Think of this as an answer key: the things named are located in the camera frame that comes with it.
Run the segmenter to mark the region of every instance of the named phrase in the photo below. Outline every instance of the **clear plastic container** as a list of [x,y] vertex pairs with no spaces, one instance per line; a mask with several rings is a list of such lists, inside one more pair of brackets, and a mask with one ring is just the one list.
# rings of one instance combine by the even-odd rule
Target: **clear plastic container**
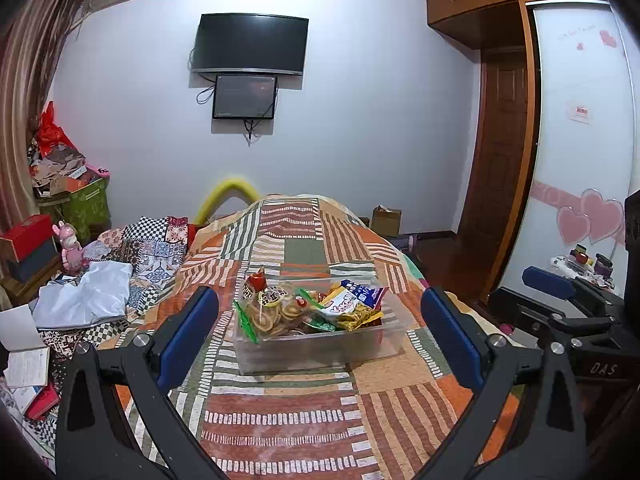
[[[344,278],[322,280],[290,280],[305,290],[327,292]],[[355,283],[380,286],[375,278],[349,277]],[[270,285],[281,282],[268,281]],[[382,325],[359,328],[352,332],[326,332],[309,335],[275,337],[260,344],[253,343],[238,324],[234,327],[234,347],[240,373],[276,372],[342,366],[396,355],[402,338],[415,320],[390,290],[382,298]]]

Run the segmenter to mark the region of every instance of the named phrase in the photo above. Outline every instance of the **metal screw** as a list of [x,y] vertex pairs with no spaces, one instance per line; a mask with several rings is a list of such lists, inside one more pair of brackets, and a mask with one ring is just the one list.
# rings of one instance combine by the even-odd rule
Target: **metal screw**
[[91,348],[91,343],[88,341],[82,341],[81,343],[78,343],[78,346],[76,346],[76,352],[79,354],[86,354],[89,351],[89,348]]
[[146,346],[151,341],[149,334],[138,334],[133,338],[133,344],[135,346]]
[[507,344],[507,338],[501,334],[491,334],[489,336],[489,344],[496,348],[502,348]]
[[564,354],[564,346],[562,346],[558,341],[553,341],[551,343],[551,351],[558,355]]

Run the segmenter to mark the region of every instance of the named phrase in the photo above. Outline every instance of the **small monitor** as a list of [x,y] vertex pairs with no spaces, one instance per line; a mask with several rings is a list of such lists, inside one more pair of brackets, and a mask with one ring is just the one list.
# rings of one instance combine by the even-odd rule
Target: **small monitor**
[[214,119],[273,119],[276,78],[219,75],[213,96]]

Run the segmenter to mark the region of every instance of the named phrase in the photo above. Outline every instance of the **notebook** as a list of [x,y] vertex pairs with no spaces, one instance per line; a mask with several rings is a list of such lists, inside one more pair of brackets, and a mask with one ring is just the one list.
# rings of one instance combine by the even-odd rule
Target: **notebook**
[[49,347],[38,334],[29,305],[0,312],[0,342],[9,351],[4,371],[9,388],[47,385]]

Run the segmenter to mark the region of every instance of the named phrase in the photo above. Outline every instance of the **wall-mounted tv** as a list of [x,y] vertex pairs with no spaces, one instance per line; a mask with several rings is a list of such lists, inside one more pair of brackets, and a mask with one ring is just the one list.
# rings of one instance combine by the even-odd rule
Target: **wall-mounted tv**
[[271,14],[203,14],[191,71],[302,75],[308,24]]

